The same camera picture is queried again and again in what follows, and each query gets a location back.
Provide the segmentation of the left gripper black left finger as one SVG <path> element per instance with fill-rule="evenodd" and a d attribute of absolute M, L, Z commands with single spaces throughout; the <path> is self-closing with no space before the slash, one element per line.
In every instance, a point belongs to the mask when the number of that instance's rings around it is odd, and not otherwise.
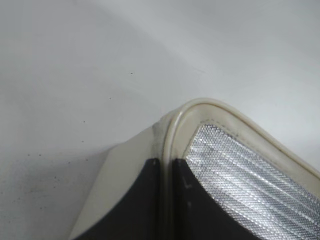
<path fill-rule="evenodd" d="M 148 159 L 128 192 L 78 240 L 157 240 L 160 161 Z"/>

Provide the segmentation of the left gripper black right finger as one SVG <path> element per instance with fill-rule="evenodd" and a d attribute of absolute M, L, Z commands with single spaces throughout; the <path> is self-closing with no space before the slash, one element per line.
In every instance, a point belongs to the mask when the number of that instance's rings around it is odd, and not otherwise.
<path fill-rule="evenodd" d="M 172 187 L 176 240 L 249 239 L 249 231 L 212 199 L 183 159 L 172 162 Z"/>

